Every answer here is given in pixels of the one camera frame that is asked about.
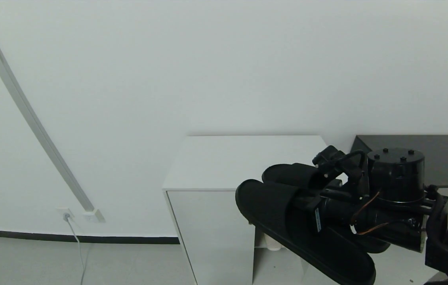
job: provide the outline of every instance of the cabinet door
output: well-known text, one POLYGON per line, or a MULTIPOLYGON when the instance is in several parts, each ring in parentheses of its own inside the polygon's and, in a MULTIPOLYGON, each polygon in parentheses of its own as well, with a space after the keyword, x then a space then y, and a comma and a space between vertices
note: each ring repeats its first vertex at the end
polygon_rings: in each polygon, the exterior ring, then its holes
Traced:
POLYGON ((234 191, 168 191, 198 285, 251 285, 255 227, 234 191))

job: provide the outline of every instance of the orange wire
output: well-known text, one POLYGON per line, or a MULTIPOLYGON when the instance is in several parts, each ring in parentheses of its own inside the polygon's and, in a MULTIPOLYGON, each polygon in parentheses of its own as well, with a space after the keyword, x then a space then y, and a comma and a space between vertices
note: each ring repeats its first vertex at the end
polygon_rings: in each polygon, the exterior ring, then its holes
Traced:
POLYGON ((389 222, 385 222, 385 223, 383 223, 383 224, 377 225, 377 226, 375 226, 375 227, 373 227, 373 228, 371 228, 371 229, 368 229, 368 230, 366 230, 366 231, 357 233, 357 235, 364 235, 364 234, 367 234, 367 233, 369 233, 369 232, 375 231, 376 229, 382 228, 383 226, 387 226, 387 225, 389 225, 389 222))
POLYGON ((356 213, 354 213, 354 215, 352 215, 351 226, 356 224, 356 219, 358 218, 359 213, 361 213, 361 211, 363 211, 363 209, 365 209, 366 206, 368 206, 368 204, 370 204, 373 200, 375 200, 380 193, 381 190, 377 191, 376 195, 373 198, 371 198, 368 202, 366 202, 365 205, 361 207, 361 209, 359 209, 356 213))

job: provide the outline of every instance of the wall outlet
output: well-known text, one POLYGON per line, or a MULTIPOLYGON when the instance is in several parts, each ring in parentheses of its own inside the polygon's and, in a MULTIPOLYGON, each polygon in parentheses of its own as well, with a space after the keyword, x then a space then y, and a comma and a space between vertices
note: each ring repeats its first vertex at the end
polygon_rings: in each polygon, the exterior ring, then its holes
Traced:
POLYGON ((99 211, 99 209, 95 209, 91 212, 84 212, 83 217, 88 222, 106 222, 104 216, 102 216, 102 213, 101 211, 99 211))
POLYGON ((60 216, 62 218, 64 218, 64 214, 65 213, 69 213, 69 215, 71 215, 71 219, 74 219, 74 215, 72 214, 71 210, 69 208, 55 208, 57 210, 57 212, 60 214, 60 216))

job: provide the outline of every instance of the black baseboard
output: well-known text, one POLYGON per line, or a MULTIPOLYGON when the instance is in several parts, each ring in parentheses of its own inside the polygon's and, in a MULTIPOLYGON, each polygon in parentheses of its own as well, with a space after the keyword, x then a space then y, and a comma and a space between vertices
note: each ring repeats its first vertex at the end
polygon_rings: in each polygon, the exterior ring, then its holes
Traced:
MULTIPOLYGON (((0 231, 0 238, 19 238, 31 240, 76 242, 73 235, 36 234, 0 231)), ((78 235, 80 242, 85 243, 128 243, 144 245, 180 245, 177 237, 130 237, 130 236, 84 236, 78 235)))

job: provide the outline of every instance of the label sticker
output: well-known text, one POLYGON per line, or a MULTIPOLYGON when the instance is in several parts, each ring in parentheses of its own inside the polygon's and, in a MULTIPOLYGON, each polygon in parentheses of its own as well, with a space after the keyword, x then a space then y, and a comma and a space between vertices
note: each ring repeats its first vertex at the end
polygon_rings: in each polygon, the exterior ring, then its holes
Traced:
POLYGON ((317 222, 317 232, 320 232, 321 228, 320 228, 320 217, 318 214, 318 208, 316 209, 316 222, 317 222))

